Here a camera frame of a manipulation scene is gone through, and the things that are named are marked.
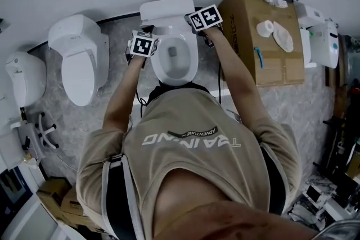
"box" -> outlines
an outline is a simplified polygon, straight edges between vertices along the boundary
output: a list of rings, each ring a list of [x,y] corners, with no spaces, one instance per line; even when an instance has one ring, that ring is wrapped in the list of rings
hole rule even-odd
[[[353,157],[351,158],[350,165],[348,167],[348,171],[346,174],[351,178],[354,179],[356,176],[360,175],[360,153],[354,153]]]
[[[293,3],[288,3],[287,8],[278,8],[264,0],[223,0],[218,9],[223,19],[225,37],[257,86],[304,82],[303,47]],[[265,20],[276,21],[289,31],[294,42],[292,52],[282,50],[272,35],[266,38],[258,34],[256,26]],[[260,49],[263,56],[263,69],[255,47]]]
[[[96,225],[89,217],[84,214],[84,210],[81,207],[81,204],[78,202],[75,187],[72,187],[72,189],[68,191],[62,200],[61,211],[71,223],[87,226],[87,228],[93,232],[105,233],[101,227]]]
[[[70,190],[71,185],[65,178],[50,177],[36,192],[41,203],[56,219],[69,226],[74,226],[62,213],[60,207],[63,198]]]

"floor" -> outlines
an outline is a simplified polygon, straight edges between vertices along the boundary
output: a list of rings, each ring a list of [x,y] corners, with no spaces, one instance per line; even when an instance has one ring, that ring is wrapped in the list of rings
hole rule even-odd
[[[47,157],[42,160],[48,175],[65,176],[74,184],[85,136],[102,124],[106,105],[119,84],[127,63],[124,51],[133,29],[137,30],[139,17],[132,17],[101,25],[101,30],[110,36],[110,71],[104,87],[98,90],[93,102],[84,107],[73,104],[64,91],[61,80],[61,56],[54,50],[43,46],[33,52],[46,61],[47,89],[40,101],[28,107],[28,118],[41,111],[46,114],[44,123],[55,123],[57,129],[49,134],[60,148],[52,150],[45,147]],[[207,47],[198,39],[199,69],[194,82],[210,91],[218,89],[218,59],[214,49]],[[286,87],[260,88],[262,100],[269,114],[280,123],[291,125],[303,163],[303,181],[313,172],[312,162],[320,159],[326,134],[322,120],[332,114],[333,91],[325,87],[325,71],[321,67],[306,69],[305,83]],[[148,60],[141,72],[138,92],[147,97],[157,85],[158,80]],[[223,104],[235,110],[230,97],[223,97]],[[139,105],[133,110],[133,121],[138,122]]]

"man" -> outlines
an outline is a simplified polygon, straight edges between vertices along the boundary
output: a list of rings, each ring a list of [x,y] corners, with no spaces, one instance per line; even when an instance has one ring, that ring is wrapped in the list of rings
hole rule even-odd
[[[281,214],[299,187],[294,141],[267,114],[249,71],[222,32],[204,32],[215,45],[242,124],[205,88],[189,84],[165,93],[157,87],[140,123],[128,131],[144,62],[134,57],[102,129],[84,144],[76,185],[84,212],[105,228],[103,162],[124,153],[146,239],[310,239],[314,231],[268,213]]]

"wire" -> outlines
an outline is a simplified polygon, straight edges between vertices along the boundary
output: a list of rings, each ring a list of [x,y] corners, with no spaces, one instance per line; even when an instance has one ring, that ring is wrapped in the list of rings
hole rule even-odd
[[[137,93],[137,90],[136,90],[136,98],[137,98],[137,101],[141,104],[140,118],[142,118],[142,108],[147,105],[147,102],[145,101],[144,98],[139,98],[139,94]]]
[[[51,149],[49,149],[49,151],[51,151],[51,153],[53,153],[62,163],[64,163],[67,167],[69,167],[70,169],[73,169],[76,173],[78,172],[75,168],[71,167],[68,163],[66,163],[63,159],[61,159],[60,157],[58,157],[58,155],[56,155],[55,152],[53,152]]]
[[[221,77],[221,63],[220,63],[220,61],[219,61],[218,87],[219,87],[219,103],[221,104],[221,87],[220,87],[220,77]]]

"white toilet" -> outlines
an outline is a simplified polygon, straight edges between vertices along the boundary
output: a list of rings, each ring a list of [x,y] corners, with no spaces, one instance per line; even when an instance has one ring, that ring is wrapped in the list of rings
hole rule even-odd
[[[6,60],[16,104],[25,107],[41,98],[46,87],[46,67],[39,58],[26,52],[15,52]]]
[[[153,25],[159,36],[151,64],[157,78],[170,86],[191,82],[197,72],[196,35],[184,15],[195,11],[192,0],[159,0],[140,7],[142,26]]]
[[[48,45],[62,55],[62,84],[78,106],[89,104],[109,74],[109,36],[84,15],[73,15],[54,24]]]

